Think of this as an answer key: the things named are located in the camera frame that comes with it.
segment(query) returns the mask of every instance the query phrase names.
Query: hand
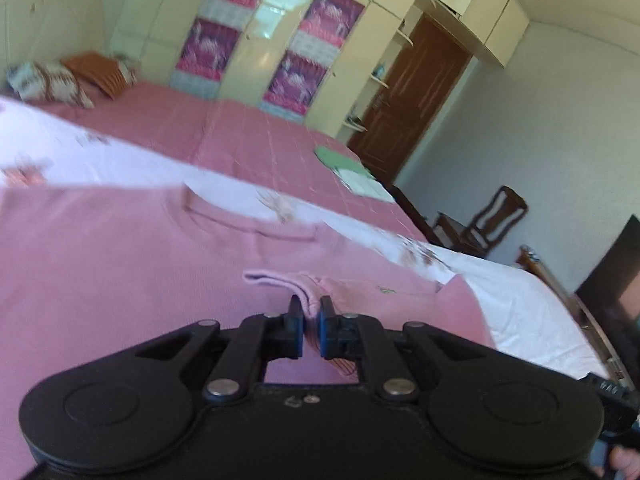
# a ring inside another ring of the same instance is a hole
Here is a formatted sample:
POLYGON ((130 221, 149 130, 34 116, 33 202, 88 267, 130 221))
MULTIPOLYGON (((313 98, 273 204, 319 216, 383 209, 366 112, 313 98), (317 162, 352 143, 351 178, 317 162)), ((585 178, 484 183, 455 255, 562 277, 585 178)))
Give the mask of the hand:
MULTIPOLYGON (((625 480, 638 480, 640 478, 640 453, 635 449, 615 447, 609 455, 609 464, 612 469, 622 472, 625 480)), ((598 468, 596 473, 602 476, 604 471, 598 468)))

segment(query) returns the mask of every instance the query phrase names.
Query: chair backrest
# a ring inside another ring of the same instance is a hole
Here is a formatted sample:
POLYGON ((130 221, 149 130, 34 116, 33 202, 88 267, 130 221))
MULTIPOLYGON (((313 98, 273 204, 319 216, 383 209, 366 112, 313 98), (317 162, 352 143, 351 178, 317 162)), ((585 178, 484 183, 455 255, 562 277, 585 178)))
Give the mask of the chair backrest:
POLYGON ((473 237, 488 253, 529 211, 529 206, 513 189, 502 186, 487 207, 473 217, 464 236, 473 237))

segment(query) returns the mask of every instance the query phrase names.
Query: white corner shelf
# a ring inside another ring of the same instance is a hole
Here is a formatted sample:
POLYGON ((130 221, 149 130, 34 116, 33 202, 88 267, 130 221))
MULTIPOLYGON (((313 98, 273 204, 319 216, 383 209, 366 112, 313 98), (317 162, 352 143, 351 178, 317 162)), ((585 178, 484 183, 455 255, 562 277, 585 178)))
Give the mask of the white corner shelf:
POLYGON ((375 81, 376 83, 378 83, 380 86, 383 86, 385 88, 389 88, 389 85, 386 84, 384 81, 382 81, 382 79, 378 79, 376 76, 374 76, 373 74, 371 74, 370 76, 372 81, 375 81))
POLYGON ((360 126, 359 124, 355 124, 355 123, 350 123, 349 121, 343 121, 342 126, 358 133, 367 131, 367 129, 364 126, 360 126))
POLYGON ((396 30, 396 34, 400 36, 403 40, 405 40, 409 44, 409 46, 411 47, 414 46, 414 42, 411 41, 411 38, 409 38, 402 30, 400 29, 396 30))

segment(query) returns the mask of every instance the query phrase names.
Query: television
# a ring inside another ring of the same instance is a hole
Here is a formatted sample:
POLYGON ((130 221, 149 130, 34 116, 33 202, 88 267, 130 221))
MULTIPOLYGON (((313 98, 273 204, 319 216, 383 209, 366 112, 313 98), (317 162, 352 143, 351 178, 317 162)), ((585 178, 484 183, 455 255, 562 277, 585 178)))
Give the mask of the television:
POLYGON ((632 216, 576 291, 640 387, 640 221, 632 216))

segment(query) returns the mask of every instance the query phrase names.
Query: poster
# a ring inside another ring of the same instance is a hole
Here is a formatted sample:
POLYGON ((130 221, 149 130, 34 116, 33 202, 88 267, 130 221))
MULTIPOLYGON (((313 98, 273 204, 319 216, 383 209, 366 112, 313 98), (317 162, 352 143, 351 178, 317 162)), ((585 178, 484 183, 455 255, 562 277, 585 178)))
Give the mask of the poster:
POLYGON ((364 8, 355 0, 313 0, 260 108, 302 123, 324 75, 340 55, 364 8))
POLYGON ((260 0, 203 0, 169 85, 215 98, 240 33, 259 4, 260 0))

